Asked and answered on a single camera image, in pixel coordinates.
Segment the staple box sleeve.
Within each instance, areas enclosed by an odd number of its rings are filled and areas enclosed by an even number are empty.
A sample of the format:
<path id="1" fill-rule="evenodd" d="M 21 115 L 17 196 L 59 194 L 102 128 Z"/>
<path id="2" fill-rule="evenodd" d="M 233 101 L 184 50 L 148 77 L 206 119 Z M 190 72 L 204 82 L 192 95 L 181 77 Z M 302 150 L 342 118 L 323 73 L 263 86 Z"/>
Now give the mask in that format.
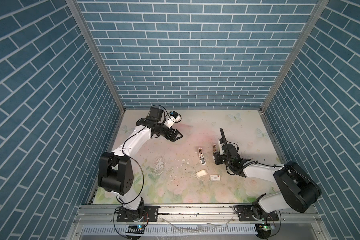
<path id="1" fill-rule="evenodd" d="M 221 180 L 220 175 L 210 175 L 211 182 L 219 182 Z"/>

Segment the staple box tray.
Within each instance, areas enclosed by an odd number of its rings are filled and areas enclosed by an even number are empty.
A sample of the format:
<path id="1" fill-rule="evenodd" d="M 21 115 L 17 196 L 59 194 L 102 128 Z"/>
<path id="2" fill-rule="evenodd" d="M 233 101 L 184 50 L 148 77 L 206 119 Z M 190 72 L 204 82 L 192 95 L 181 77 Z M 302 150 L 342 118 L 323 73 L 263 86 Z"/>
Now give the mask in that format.
<path id="1" fill-rule="evenodd" d="M 196 172 L 196 177 L 197 177 L 197 178 L 201 178 L 201 177 L 203 177 L 203 176 L 206 176 L 207 174 L 208 174 L 208 173 L 207 173 L 206 170 L 200 170 L 200 171 Z"/>

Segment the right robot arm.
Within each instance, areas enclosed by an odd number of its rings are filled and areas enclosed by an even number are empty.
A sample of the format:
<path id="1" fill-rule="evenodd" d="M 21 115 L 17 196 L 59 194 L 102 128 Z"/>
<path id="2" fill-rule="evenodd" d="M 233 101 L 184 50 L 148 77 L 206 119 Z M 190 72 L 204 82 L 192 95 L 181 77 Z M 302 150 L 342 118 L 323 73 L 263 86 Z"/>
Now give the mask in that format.
<path id="1" fill-rule="evenodd" d="M 287 208 L 304 213 L 322 194 L 321 188 L 296 162 L 267 165 L 241 158 L 239 148 L 223 139 L 219 140 L 218 146 L 219 150 L 214 152 L 215 164 L 225 165 L 230 175 L 257 178 L 277 185 L 278 192 L 261 194 L 252 203 L 251 211 L 256 219 Z"/>

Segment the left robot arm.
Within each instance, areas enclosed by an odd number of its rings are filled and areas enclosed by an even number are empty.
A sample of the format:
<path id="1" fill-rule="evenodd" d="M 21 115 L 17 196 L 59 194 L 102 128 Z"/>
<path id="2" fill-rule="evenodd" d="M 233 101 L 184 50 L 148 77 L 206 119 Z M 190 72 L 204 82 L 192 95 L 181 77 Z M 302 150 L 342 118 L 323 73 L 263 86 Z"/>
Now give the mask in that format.
<path id="1" fill-rule="evenodd" d="M 182 116 L 168 112 L 160 105 L 153 105 L 146 117 L 137 120 L 133 133 L 115 150 L 104 152 L 99 160 L 98 186 L 117 197 L 122 207 L 132 213 L 144 211 L 144 201 L 133 189 L 134 171 L 132 162 L 142 146 L 153 136 L 175 142 L 183 135 L 173 125 Z"/>

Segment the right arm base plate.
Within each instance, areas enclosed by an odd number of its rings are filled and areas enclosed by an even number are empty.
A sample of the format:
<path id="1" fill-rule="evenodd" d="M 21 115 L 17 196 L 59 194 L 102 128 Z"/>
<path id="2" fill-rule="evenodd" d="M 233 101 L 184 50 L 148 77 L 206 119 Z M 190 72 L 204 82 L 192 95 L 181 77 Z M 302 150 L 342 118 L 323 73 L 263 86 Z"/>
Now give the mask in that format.
<path id="1" fill-rule="evenodd" d="M 250 222 L 250 221 L 278 221 L 279 215 L 278 212 L 274 211 L 271 213 L 266 213 L 261 210 L 259 207 L 253 205 L 236 205 L 232 207 L 234 212 L 237 214 L 240 222 Z"/>

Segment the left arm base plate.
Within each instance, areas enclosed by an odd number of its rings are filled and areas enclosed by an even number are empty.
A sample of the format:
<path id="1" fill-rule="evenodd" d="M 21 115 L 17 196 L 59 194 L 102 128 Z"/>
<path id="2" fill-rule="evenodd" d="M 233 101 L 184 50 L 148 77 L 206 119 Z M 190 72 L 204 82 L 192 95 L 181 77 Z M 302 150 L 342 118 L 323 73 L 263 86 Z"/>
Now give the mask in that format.
<path id="1" fill-rule="evenodd" d="M 159 206 L 144 206 L 138 207 L 137 210 L 128 210 L 124 207 L 119 207 L 116 210 L 116 221 L 118 223 L 141 222 L 143 217 L 145 222 L 157 222 L 159 215 Z"/>

